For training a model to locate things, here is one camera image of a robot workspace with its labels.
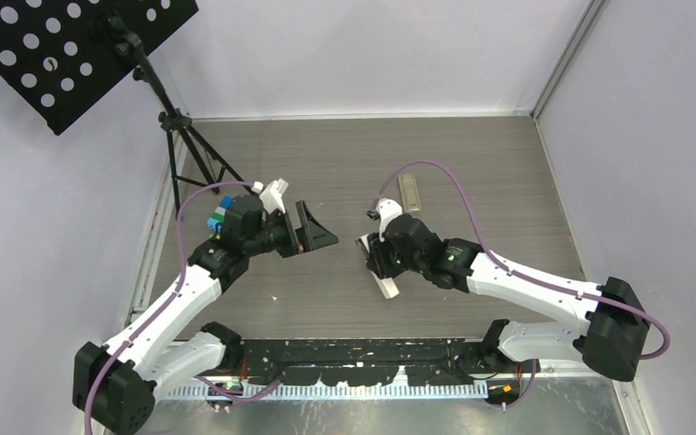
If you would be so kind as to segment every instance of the tripod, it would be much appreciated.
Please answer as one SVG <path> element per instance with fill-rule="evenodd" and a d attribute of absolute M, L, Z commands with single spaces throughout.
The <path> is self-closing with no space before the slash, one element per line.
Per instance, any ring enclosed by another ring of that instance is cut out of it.
<path fill-rule="evenodd" d="M 109 41 L 113 46 L 115 52 L 127 59 L 134 61 L 137 66 L 134 69 L 132 77 L 135 81 L 143 81 L 150 85 L 150 88 L 156 94 L 156 96 L 161 101 L 161 105 L 164 107 L 164 111 L 159 114 L 159 122 L 161 122 L 161 128 L 167 133 L 167 145 L 169 147 L 169 170 L 171 172 L 172 179 L 172 190 L 175 196 L 175 216 L 179 212 L 180 198 L 179 198 L 179 181 L 183 181 L 189 184 L 193 184 L 199 187 L 205 187 L 210 184 L 218 183 L 222 181 L 225 177 L 226 172 L 238 180 L 244 181 L 238 172 L 236 172 L 233 167 L 228 164 L 228 162 L 223 159 L 223 157 L 214 149 L 209 142 L 204 139 L 203 136 L 193 127 L 193 120 L 180 112 L 180 109 L 176 108 L 172 101 L 167 95 L 167 90 L 164 89 L 164 84 L 161 79 L 153 70 L 153 66 L 148 60 L 148 55 L 145 54 L 145 50 L 142 46 L 142 40 L 132 31 L 129 31 L 124 22 L 117 15 L 110 15 L 105 19 L 109 32 L 107 36 Z M 175 131 L 179 133 L 180 137 L 185 142 L 186 148 L 196 161 L 198 170 L 201 171 L 201 175 L 204 177 L 204 182 L 196 181 L 194 179 L 189 179 L 178 175 L 177 171 L 177 159 L 175 156 Z M 201 154 L 198 152 L 196 147 L 196 142 L 204 149 L 204 151 L 216 161 L 219 161 L 222 165 L 217 178 L 214 177 L 212 171 L 210 170 L 211 161 L 209 165 L 202 159 Z M 245 189 L 252 193 L 250 187 L 245 187 Z M 218 188 L 213 188 L 212 192 L 217 195 L 220 193 Z"/>

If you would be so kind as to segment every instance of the black perforated panel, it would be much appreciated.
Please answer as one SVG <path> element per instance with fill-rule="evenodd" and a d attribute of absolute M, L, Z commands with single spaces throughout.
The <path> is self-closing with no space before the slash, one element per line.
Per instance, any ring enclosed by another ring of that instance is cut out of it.
<path fill-rule="evenodd" d="M 112 11 L 151 53 L 198 7 L 195 0 L 0 0 L 0 74 L 55 134 L 134 66 L 95 33 L 94 22 Z"/>

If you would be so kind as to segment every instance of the gray floor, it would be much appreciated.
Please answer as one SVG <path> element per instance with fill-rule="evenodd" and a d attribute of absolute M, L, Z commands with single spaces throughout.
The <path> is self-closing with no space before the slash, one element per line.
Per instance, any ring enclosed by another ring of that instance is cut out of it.
<path fill-rule="evenodd" d="M 195 318 L 184 337 L 210 321 L 248 338 L 339 338 L 481 337 L 493 319 L 542 320 L 498 299 L 439 290 L 413 274 L 397 279 L 400 296 L 383 299 L 353 241 L 377 230 L 364 212 L 390 173 L 414 159 L 440 160 L 454 169 L 485 237 L 501 255 L 553 274 L 581 275 L 529 118 L 241 121 L 197 127 L 246 179 L 289 181 L 287 206 L 305 199 L 341 243 L 295 258 L 253 258 L 249 271 Z M 186 164 L 186 173 L 197 178 L 197 172 Z M 450 181 L 433 168 L 413 172 L 422 197 L 420 217 L 429 228 L 442 238 L 473 239 Z M 387 195 L 398 199 L 395 183 Z M 190 206 L 183 224 L 188 249 L 208 236 L 206 219 L 218 202 L 209 194 Z M 172 224 L 153 298 L 179 270 L 176 246 Z"/>
<path fill-rule="evenodd" d="M 612 383 L 604 378 L 538 379 L 516 408 L 483 401 L 280 401 L 215 413 L 205 402 L 163 401 L 143 435 L 621 435 Z"/>

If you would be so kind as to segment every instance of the robotic arm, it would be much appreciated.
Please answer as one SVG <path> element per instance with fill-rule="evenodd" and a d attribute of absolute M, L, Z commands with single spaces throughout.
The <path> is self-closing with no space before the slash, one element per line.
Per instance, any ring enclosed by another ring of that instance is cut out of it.
<path fill-rule="evenodd" d="M 303 201 L 295 204 L 302 227 L 293 229 L 282 195 L 287 183 L 272 182 L 259 195 L 233 198 L 216 234 L 188 258 L 182 289 L 176 299 L 127 347 L 106 374 L 92 405 L 92 416 L 120 435 L 135 433 L 155 404 L 194 376 L 235 367 L 243 357 L 241 337 L 223 325 L 210 323 L 192 339 L 167 351 L 185 326 L 214 302 L 249 268 L 249 258 L 276 251 L 281 257 L 311 252 L 337 243 Z M 73 404 L 84 409 L 92 382 L 111 358 L 109 352 L 129 341 L 146 319 L 175 292 L 176 280 L 161 297 L 124 331 L 102 346 L 87 343 L 75 357 Z"/>
<path fill-rule="evenodd" d="M 460 238 L 441 240 L 390 199 L 381 199 L 376 213 L 370 215 L 380 220 L 380 230 L 357 243 L 386 298 L 399 293 L 393 278 L 409 270 L 437 287 L 499 297 L 555 320 L 542 324 L 494 321 L 484 336 L 481 357 L 496 372 L 526 360 L 557 359 L 583 362 L 617 381 L 633 379 L 650 324 L 583 298 L 584 294 L 604 296 L 642 310 L 628 283 L 613 277 L 604 285 L 565 279 L 496 256 L 507 265 L 506 272 L 479 244 Z M 571 288 L 577 296 L 548 290 L 512 272 Z"/>

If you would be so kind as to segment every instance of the gray wood grain surface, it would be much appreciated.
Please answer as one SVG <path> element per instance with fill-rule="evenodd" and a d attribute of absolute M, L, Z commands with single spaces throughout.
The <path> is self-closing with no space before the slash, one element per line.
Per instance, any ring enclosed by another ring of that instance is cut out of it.
<path fill-rule="evenodd" d="M 501 255 L 553 274 L 581 275 L 546 156 L 529 118 L 226 121 L 201 122 L 197 128 L 247 180 L 289 181 L 286 205 L 306 200 L 340 243 L 294 258 L 253 258 L 249 271 L 181 337 L 210 321 L 248 338 L 372 338 L 481 337 L 493 319 L 544 320 L 495 298 L 440 290 L 414 274 L 397 278 L 399 296 L 382 297 L 353 241 L 377 230 L 377 223 L 364 212 L 385 179 L 415 159 L 439 160 L 455 171 L 488 243 Z M 450 180 L 434 168 L 412 172 L 426 225 L 442 238 L 473 240 Z M 190 159 L 185 173 L 200 179 Z M 399 199 L 395 181 L 386 196 Z M 192 251 L 206 239 L 206 220 L 220 199 L 207 194 L 190 205 L 183 222 L 186 249 Z M 153 299 L 177 275 L 178 258 L 172 222 Z"/>

